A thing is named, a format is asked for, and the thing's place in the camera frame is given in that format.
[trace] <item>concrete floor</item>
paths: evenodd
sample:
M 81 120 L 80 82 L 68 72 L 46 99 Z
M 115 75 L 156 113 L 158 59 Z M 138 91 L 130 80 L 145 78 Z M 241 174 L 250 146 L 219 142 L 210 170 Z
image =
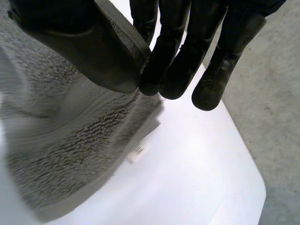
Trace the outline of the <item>concrete floor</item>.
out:
M 267 20 L 243 53 L 223 101 L 265 181 L 259 224 L 299 225 L 300 1 L 288 0 Z

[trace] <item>gray towel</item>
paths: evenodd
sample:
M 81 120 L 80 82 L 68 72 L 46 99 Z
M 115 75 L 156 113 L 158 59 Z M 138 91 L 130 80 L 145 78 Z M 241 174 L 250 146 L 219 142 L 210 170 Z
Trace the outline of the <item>gray towel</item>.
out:
M 147 44 L 109 0 L 97 3 L 142 70 L 150 54 Z M 161 111 L 161 102 L 139 91 L 124 95 L 96 86 L 24 34 L 8 18 L 7 0 L 0 5 L 7 166 L 23 200 L 40 215 L 47 212 L 49 220 L 104 184 Z

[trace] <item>folded towel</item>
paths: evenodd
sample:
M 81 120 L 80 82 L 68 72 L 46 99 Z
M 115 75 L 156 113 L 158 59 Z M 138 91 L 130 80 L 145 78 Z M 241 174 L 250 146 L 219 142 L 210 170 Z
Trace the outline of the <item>folded towel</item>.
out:
M 150 50 L 109 0 L 98 0 L 142 70 Z M 46 220 L 65 215 L 111 176 L 162 109 L 158 96 L 120 94 L 86 79 L 24 34 L 0 0 L 1 116 L 7 166 L 23 200 Z

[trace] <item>black glove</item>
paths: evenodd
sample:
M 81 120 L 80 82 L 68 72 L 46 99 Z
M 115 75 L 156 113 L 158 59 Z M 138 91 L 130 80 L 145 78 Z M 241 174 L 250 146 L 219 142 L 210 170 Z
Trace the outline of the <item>black glove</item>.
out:
M 194 105 L 214 109 L 246 45 L 285 0 L 159 0 L 162 25 L 160 36 L 142 73 L 140 91 L 147 96 L 158 92 L 177 99 L 186 90 L 202 63 L 216 30 L 221 37 L 210 65 L 194 90 Z M 149 43 L 157 16 L 157 0 L 130 0 L 134 25 Z M 181 43 L 188 13 L 187 38 Z

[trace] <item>terry cloth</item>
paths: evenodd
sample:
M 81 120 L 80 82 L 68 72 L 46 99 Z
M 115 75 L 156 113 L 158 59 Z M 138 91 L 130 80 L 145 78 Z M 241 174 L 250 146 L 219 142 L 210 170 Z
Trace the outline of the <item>terry cloth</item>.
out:
M 150 50 L 109 0 L 98 0 L 142 70 Z M 23 200 L 45 220 L 73 210 L 112 175 L 162 110 L 158 96 L 94 83 L 23 33 L 0 0 L 1 116 L 6 163 Z

